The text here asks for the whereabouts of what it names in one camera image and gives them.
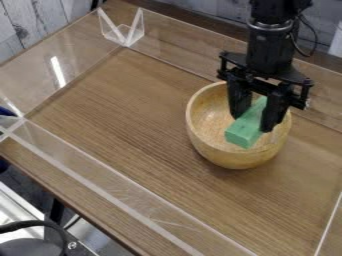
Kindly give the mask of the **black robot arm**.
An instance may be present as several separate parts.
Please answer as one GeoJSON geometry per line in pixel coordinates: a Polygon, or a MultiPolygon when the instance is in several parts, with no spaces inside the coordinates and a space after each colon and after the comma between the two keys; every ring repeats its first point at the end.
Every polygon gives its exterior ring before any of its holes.
{"type": "Polygon", "coordinates": [[[268,98],[260,129],[269,133],[292,107],[305,109],[315,81],[293,66],[304,11],[313,0],[250,0],[248,51],[220,54],[220,79],[228,82],[232,116],[242,117],[254,94],[268,98]]]}

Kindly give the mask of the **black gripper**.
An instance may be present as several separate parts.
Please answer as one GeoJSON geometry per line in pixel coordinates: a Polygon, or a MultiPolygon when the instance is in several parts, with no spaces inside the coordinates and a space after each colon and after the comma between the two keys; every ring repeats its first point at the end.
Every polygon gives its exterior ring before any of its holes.
{"type": "Polygon", "coordinates": [[[238,119],[252,107],[254,93],[266,96],[261,131],[272,132],[282,123],[289,107],[301,110],[307,108],[315,81],[295,67],[276,74],[252,70],[242,53],[222,51],[220,59],[217,76],[228,81],[232,116],[238,119]]]}

